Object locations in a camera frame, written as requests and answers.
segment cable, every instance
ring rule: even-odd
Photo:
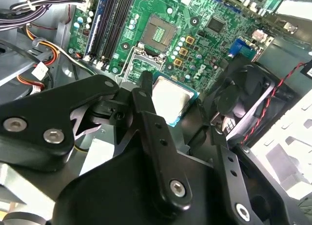
[[[88,149],[79,148],[78,146],[74,145],[74,149],[77,150],[80,153],[88,153]]]
[[[53,4],[81,4],[85,3],[85,0],[27,0],[25,2],[16,3],[10,6],[9,10],[0,10],[0,31],[6,31],[14,28],[19,28],[31,22],[34,22],[41,16]],[[69,19],[66,24],[71,21],[70,7],[69,7]],[[53,29],[48,27],[34,26],[43,29]]]
[[[41,61],[40,61],[38,58],[36,58],[34,55],[32,55],[32,54],[30,54],[30,53],[27,53],[27,52],[24,51],[23,49],[21,49],[21,48],[15,46],[15,45],[13,45],[13,44],[11,44],[11,43],[8,43],[8,42],[3,41],[3,40],[1,40],[1,39],[0,39],[0,43],[3,44],[3,45],[5,45],[6,47],[12,49],[13,51],[17,52],[18,54],[20,54],[20,55],[22,55],[22,56],[24,56],[24,57],[26,57],[26,58],[31,59],[32,61],[36,62],[37,64],[41,63]],[[53,86],[54,86],[53,76],[52,76],[52,74],[49,73],[49,72],[48,72],[47,74],[48,74],[49,79],[51,80],[51,87],[53,88]],[[19,81],[25,81],[25,82],[27,82],[27,83],[30,83],[31,85],[33,85],[33,84],[39,85],[42,89],[44,89],[44,84],[42,84],[42,83],[40,83],[40,82],[28,81],[28,80],[22,78],[21,76],[18,76],[18,80],[19,80]]]
[[[267,102],[265,104],[265,106],[263,107],[262,111],[261,111],[261,116],[258,119],[257,123],[253,126],[253,128],[251,129],[251,131],[249,132],[249,134],[247,136],[245,136],[244,140],[241,142],[241,145],[243,145],[246,140],[254,133],[254,131],[256,130],[256,128],[259,126],[259,124],[261,123],[263,117],[265,116],[267,109],[271,103],[272,97],[275,95],[276,90],[284,83],[284,81],[286,79],[288,79],[297,69],[299,69],[300,67],[302,67],[303,65],[306,65],[307,63],[299,63],[291,72],[289,72],[288,75],[286,75],[277,86],[274,87],[274,89],[272,90],[270,96],[267,99]]]
[[[74,73],[74,76],[75,76],[75,80],[78,81],[79,78],[78,78],[77,68],[76,68],[76,66],[74,64],[72,65],[72,67],[73,67],[73,73]]]

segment black wire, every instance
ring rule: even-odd
[[[77,67],[73,64],[73,73],[74,73],[74,76],[75,76],[75,80],[78,81],[79,78],[78,78],[78,73],[77,73]]]
[[[37,64],[39,64],[39,63],[42,62],[42,61],[40,61],[38,58],[36,58],[34,55],[32,55],[32,54],[30,54],[30,53],[27,53],[25,50],[23,50],[23,49],[21,49],[21,48],[15,46],[15,45],[13,45],[13,44],[11,44],[11,43],[9,43],[9,42],[6,42],[6,41],[3,41],[3,40],[0,39],[0,43],[3,44],[3,45],[6,46],[6,47],[12,49],[13,51],[17,52],[18,54],[20,54],[20,55],[22,55],[22,56],[24,56],[24,57],[26,57],[26,58],[31,59],[32,61],[34,61],[34,62],[37,63]],[[51,74],[50,71],[47,72],[47,75],[48,75],[48,77],[49,77],[49,79],[50,79],[50,81],[51,81],[51,88],[53,88],[53,87],[54,87],[54,79],[53,79],[53,76],[52,76],[52,74]]]

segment capacitor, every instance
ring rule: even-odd
[[[247,7],[249,3],[250,3],[250,0],[244,0],[243,5]]]
[[[174,12],[174,10],[172,8],[167,9],[167,14],[172,14],[173,12]]]
[[[78,22],[74,23],[74,28],[80,28],[80,24]]]
[[[137,21],[136,21],[135,19],[131,19],[131,20],[130,20],[130,24],[131,24],[131,25],[135,25],[136,23],[137,23]]]
[[[83,23],[83,18],[82,17],[78,17],[77,18],[77,22],[80,23],[80,24]]]

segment screw hole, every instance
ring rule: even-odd
[[[234,175],[235,177],[237,177],[237,174],[235,171],[231,170],[232,175]]]
[[[165,141],[165,140],[160,140],[160,143],[163,145],[163,146],[167,146],[168,143]]]
[[[159,123],[155,123],[155,126],[158,128],[158,129],[161,129],[162,126],[159,124]]]

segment screw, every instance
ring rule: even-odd
[[[249,149],[248,149],[247,147],[243,147],[243,151],[244,151],[245,153],[250,153],[250,151],[249,151]]]
[[[43,138],[48,143],[59,144],[63,142],[65,136],[61,130],[49,129],[44,132]]]
[[[250,214],[245,206],[243,206],[242,204],[236,204],[236,211],[243,220],[245,220],[246,222],[250,221]]]
[[[4,121],[3,127],[10,132],[20,132],[26,129],[27,123],[20,118],[9,118]]]
[[[177,180],[172,180],[170,182],[170,189],[177,197],[185,196],[185,187]]]

